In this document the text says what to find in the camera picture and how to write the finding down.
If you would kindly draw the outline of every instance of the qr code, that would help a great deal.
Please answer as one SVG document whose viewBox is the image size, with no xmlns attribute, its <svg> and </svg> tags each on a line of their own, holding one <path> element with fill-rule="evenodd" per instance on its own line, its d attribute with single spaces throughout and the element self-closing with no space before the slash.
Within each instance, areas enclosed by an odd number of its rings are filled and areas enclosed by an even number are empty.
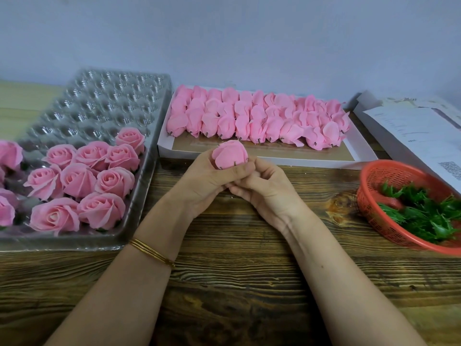
<svg viewBox="0 0 461 346">
<path fill-rule="evenodd" d="M 444 163 L 439 163 L 439 165 L 452 174 L 455 179 L 461 181 L 461 166 L 457 163 L 454 161 L 446 161 Z"/>
</svg>

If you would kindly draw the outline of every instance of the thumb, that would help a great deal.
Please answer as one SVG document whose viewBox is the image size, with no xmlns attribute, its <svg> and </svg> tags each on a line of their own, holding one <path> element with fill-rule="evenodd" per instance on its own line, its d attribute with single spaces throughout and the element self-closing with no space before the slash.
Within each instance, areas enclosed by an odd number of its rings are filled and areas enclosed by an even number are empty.
<svg viewBox="0 0 461 346">
<path fill-rule="evenodd" d="M 212 174 L 212 181 L 216 186 L 223 186 L 226 183 L 234 182 L 251 175 L 255 168 L 255 163 L 248 162 L 228 169 L 216 170 Z"/>
<path fill-rule="evenodd" d="M 237 181 L 236 184 L 240 187 L 251 189 L 261 194 L 263 197 L 268 197 L 273 192 L 268 180 L 262 179 L 261 177 L 258 177 L 254 174 L 246 177 L 245 179 Z"/>
</svg>

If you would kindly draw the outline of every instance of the forearm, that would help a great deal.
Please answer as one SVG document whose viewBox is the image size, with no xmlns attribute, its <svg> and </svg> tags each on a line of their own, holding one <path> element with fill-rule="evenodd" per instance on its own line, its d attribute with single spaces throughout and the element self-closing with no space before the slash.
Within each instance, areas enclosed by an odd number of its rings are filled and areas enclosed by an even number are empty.
<svg viewBox="0 0 461 346">
<path fill-rule="evenodd" d="M 174 261 L 189 223 L 181 204 L 167 195 L 134 237 Z M 147 345 L 170 272 L 169 266 L 127 245 L 46 345 Z"/>
<path fill-rule="evenodd" d="M 291 247 L 335 346 L 425 345 L 310 210 L 293 222 L 290 234 Z"/>
</svg>

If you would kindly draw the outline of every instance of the white wall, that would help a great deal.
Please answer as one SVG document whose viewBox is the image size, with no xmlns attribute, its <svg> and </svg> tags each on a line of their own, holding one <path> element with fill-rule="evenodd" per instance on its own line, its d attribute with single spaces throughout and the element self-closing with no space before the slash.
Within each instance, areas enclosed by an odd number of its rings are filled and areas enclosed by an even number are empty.
<svg viewBox="0 0 461 346">
<path fill-rule="evenodd" d="M 461 105 L 461 0 L 0 0 L 0 77 L 81 66 L 350 99 L 370 88 Z"/>
</svg>

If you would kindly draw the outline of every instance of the woman's left hand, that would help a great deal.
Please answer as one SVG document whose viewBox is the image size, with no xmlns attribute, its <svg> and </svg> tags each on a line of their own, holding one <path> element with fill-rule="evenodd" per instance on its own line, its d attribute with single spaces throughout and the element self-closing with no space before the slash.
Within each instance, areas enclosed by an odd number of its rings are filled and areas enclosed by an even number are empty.
<svg viewBox="0 0 461 346">
<path fill-rule="evenodd" d="M 211 158 L 212 152 L 209 150 L 200 154 L 168 192 L 170 199 L 183 202 L 191 221 L 210 206 L 218 193 L 227 188 L 226 184 L 243 179 L 255 170 L 253 161 L 216 170 Z"/>
</svg>

